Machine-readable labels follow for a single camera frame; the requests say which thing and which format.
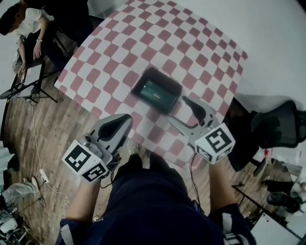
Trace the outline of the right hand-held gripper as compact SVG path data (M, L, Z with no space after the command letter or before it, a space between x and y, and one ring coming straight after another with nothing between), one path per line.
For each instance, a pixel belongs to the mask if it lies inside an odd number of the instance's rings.
M189 126L172 115L167 117L169 123L188 139L188 145L195 153L210 164L219 162L236 143L230 130L225 123L213 119L213 111L207 103L191 96L183 96L182 99L199 123Z

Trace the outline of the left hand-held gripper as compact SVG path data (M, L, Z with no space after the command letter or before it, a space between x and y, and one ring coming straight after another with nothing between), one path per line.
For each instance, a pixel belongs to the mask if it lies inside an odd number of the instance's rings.
M106 178L119 164L119 147L123 146L132 128L129 114L114 114L97 121L90 134L74 140L62 161L77 176L88 182ZM109 142L104 147L99 141Z

